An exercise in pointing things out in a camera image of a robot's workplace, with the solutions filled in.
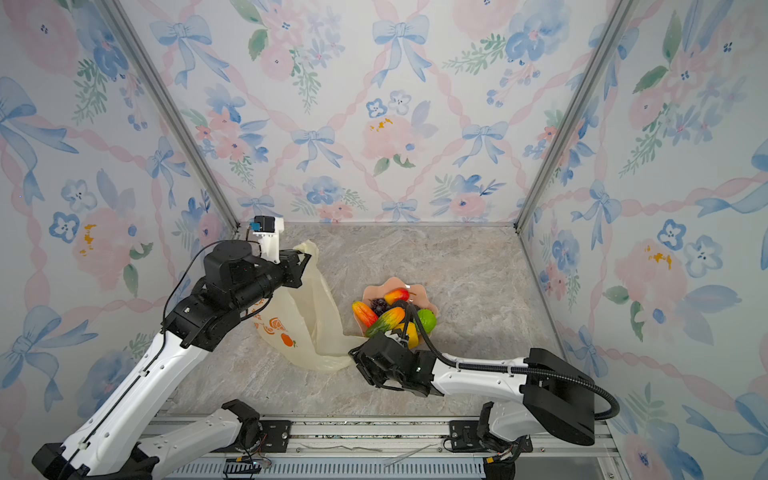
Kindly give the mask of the cream plastic bag orange print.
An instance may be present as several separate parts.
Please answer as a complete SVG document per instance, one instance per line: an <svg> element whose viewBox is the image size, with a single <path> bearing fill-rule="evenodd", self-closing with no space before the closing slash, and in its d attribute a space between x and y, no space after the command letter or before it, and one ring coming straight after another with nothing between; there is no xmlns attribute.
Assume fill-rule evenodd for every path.
<svg viewBox="0 0 768 480"><path fill-rule="evenodd" d="M297 246L311 255L298 289L282 287L270 302L249 308L259 335L293 365L318 372L336 372L354 364L349 351L365 342L344 333L331 290L318 268L319 250L305 241Z"/></svg>

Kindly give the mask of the green lime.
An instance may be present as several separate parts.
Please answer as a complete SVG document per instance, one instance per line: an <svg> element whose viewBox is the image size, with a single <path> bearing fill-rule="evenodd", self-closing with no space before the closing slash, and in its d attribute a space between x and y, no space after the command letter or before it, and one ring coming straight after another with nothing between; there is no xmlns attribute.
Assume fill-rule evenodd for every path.
<svg viewBox="0 0 768 480"><path fill-rule="evenodd" d="M427 334L430 334L437 326L437 317L430 309L420 309L418 311L418 317Z"/></svg>

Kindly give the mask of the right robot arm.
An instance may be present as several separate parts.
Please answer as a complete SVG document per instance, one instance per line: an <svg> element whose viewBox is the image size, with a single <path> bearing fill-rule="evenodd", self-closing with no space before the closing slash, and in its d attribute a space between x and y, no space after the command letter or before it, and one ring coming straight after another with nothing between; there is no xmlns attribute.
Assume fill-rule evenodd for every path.
<svg viewBox="0 0 768 480"><path fill-rule="evenodd" d="M522 358L483 362L447 355L433 346L410 350L397 335L378 333L349 355L375 388L419 397L487 398L477 435L488 449L539 433L592 446L595 423L616 417L621 409L591 377L541 348L532 348Z"/></svg>

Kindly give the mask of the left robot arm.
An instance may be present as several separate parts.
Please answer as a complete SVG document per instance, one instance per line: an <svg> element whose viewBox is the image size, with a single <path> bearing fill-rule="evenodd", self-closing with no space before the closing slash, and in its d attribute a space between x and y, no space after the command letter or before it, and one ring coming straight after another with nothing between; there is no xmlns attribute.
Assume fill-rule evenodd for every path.
<svg viewBox="0 0 768 480"><path fill-rule="evenodd" d="M174 308L160 332L97 411L62 443L32 459L46 479L162 479L199 457L227 447L250 453L263 441L260 415L240 400L146 442L141 434L171 393L230 331L267 306L282 288L297 289L311 254L280 250L276 260L254 254L245 240L217 241L205 274Z"/></svg>

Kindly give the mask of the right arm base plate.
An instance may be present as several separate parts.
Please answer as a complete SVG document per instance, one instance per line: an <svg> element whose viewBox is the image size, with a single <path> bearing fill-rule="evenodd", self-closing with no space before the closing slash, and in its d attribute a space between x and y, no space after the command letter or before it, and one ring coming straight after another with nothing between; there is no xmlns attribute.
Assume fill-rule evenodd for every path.
<svg viewBox="0 0 768 480"><path fill-rule="evenodd" d="M533 451L529 436L517 440L502 440L490 433L480 433L478 420L451 420L448 422L449 433L443 448L453 453L530 453Z"/></svg>

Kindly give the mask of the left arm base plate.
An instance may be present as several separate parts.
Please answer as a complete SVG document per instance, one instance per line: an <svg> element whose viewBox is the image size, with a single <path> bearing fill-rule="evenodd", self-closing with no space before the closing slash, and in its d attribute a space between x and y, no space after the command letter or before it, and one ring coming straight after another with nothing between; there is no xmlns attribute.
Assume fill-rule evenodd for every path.
<svg viewBox="0 0 768 480"><path fill-rule="evenodd" d="M285 453L293 423L289 420L249 420L241 427L235 441L221 453Z"/></svg>

